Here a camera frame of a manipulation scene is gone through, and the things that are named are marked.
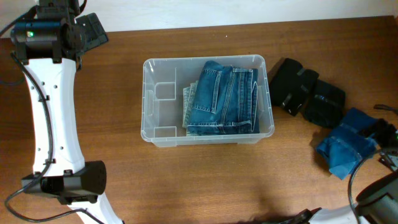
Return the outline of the blue towel with tape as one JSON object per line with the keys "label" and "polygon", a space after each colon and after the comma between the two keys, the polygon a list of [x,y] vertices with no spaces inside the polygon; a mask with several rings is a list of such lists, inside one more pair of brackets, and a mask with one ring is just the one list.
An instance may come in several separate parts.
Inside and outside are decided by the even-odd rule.
{"label": "blue towel with tape", "polygon": [[317,147],[327,161],[331,174],[343,180],[358,163],[376,150],[376,142],[359,134],[377,122],[356,108],[351,108],[340,124]]}

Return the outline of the dark blue jeans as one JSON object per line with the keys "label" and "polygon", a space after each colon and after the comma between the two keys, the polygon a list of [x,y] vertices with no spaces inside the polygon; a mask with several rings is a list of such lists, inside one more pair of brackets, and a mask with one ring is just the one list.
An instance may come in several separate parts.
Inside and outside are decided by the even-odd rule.
{"label": "dark blue jeans", "polygon": [[201,71],[188,136],[258,134],[258,70],[207,61]]}

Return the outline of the light blue jeans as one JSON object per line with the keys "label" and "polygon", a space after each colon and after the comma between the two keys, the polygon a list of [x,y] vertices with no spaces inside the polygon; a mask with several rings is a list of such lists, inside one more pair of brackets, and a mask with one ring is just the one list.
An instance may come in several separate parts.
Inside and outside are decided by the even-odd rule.
{"label": "light blue jeans", "polygon": [[198,85],[198,80],[190,84],[190,86],[183,89],[183,123],[182,127],[186,129],[187,136],[197,136],[198,134],[191,133],[187,126],[190,122],[190,113],[195,98],[195,93]]}

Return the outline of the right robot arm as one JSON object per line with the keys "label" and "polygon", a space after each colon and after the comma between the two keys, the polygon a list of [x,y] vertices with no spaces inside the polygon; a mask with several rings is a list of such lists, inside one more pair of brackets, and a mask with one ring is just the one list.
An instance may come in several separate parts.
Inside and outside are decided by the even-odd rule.
{"label": "right robot arm", "polygon": [[334,210],[305,209],[282,224],[397,223],[397,130],[387,121],[379,119],[360,133],[375,138],[381,146],[376,153],[381,155],[380,161],[392,172],[366,187],[356,197],[357,204],[354,204],[352,184],[359,168],[367,161],[363,159],[349,178],[348,206]]}

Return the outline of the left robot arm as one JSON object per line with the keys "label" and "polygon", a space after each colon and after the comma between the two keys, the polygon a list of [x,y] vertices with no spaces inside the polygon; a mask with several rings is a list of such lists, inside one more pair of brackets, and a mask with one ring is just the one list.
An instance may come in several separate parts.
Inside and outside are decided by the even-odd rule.
{"label": "left robot arm", "polygon": [[82,56],[108,42],[79,0],[40,0],[11,22],[11,57],[27,81],[35,132],[33,171],[21,192],[57,199],[85,223],[120,223],[105,194],[103,161],[85,161],[78,142],[75,75]]}

